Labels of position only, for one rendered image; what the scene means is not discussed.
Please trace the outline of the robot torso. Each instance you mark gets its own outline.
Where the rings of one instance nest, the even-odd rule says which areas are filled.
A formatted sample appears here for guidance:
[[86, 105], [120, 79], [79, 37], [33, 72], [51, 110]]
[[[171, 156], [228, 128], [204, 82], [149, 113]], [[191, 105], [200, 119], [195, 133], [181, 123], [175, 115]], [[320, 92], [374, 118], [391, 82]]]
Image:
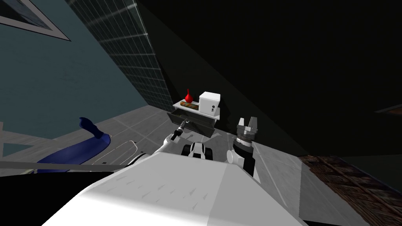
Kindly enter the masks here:
[[235, 164], [157, 152], [98, 180], [42, 226], [308, 226]]

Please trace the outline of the blue curved chair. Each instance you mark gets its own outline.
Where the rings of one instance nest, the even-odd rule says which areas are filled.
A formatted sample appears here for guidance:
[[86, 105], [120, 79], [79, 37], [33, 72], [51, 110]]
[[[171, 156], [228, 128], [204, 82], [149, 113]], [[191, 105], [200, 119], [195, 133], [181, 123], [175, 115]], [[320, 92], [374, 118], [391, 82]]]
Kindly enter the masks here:
[[39, 160], [38, 163], [80, 165], [95, 157], [110, 145], [110, 135], [100, 131], [88, 118], [81, 117], [79, 126], [93, 134], [93, 137], [56, 151]]

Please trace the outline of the white bedside cabinet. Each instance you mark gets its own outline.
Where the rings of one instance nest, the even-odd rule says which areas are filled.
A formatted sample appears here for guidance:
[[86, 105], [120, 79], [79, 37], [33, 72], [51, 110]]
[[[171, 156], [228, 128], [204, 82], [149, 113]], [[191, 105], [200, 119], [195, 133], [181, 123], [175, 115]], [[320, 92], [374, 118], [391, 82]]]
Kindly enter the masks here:
[[207, 123], [211, 123], [213, 127], [215, 126], [215, 123], [220, 119], [220, 108], [217, 109], [217, 116], [211, 116], [211, 115], [201, 113], [199, 110], [197, 111], [197, 110], [183, 107], [180, 105], [181, 101], [173, 104], [174, 110], [170, 113], [177, 113], [177, 114], [183, 114], [186, 116], [190, 116], [192, 118], [199, 119], [199, 120], [207, 122]]

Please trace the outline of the dark drawer front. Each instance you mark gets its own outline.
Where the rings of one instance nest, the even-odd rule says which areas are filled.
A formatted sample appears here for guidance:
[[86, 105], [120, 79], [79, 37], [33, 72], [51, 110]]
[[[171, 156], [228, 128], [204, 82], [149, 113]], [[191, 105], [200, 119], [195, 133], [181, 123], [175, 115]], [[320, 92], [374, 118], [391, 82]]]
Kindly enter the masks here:
[[167, 112], [167, 115], [172, 123], [179, 126], [184, 123], [184, 128], [194, 131], [207, 138], [211, 138], [215, 131], [211, 123], [207, 123], [183, 114]]

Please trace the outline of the brown green book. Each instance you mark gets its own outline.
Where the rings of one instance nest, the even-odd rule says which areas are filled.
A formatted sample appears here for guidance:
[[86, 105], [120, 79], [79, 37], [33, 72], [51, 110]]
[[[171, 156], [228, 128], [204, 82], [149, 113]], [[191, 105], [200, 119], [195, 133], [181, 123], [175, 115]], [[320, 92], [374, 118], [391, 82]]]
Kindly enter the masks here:
[[197, 111], [199, 110], [199, 106], [197, 104], [181, 101], [180, 105], [183, 107], [186, 107], [186, 108], [193, 109], [193, 110], [197, 110]]

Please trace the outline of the grey long bar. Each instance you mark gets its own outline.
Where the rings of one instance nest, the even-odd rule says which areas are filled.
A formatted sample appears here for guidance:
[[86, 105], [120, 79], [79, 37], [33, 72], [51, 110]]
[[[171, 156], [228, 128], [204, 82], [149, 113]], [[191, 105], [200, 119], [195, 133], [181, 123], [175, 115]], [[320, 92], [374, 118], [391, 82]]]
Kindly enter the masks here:
[[86, 170], [86, 171], [115, 171], [126, 165], [81, 165], [81, 164], [47, 164], [37, 162], [0, 161], [4, 169], [50, 169], [50, 170]]

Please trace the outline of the white box safe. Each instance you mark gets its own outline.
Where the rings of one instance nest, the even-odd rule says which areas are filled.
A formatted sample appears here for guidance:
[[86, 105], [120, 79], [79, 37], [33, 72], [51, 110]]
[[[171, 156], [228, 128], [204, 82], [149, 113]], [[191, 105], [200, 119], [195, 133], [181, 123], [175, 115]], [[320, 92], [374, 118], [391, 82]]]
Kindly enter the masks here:
[[217, 93], [204, 92], [199, 96], [199, 111], [201, 113], [216, 116], [221, 95]]

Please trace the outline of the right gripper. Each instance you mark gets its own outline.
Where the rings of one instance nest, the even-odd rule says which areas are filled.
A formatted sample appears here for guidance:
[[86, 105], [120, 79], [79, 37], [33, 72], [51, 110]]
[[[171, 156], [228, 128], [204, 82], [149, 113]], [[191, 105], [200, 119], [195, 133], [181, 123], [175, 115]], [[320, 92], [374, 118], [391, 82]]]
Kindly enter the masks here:
[[237, 125], [237, 136], [251, 141], [255, 140], [257, 129], [257, 117], [251, 117], [248, 126], [244, 125], [244, 118], [240, 118]]

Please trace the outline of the grey framed picture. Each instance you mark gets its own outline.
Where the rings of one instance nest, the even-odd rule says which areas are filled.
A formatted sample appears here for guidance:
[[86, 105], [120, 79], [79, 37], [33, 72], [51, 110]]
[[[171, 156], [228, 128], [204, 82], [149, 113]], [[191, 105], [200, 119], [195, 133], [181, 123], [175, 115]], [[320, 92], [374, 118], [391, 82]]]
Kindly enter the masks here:
[[0, 24], [70, 41], [31, 0], [0, 0]]

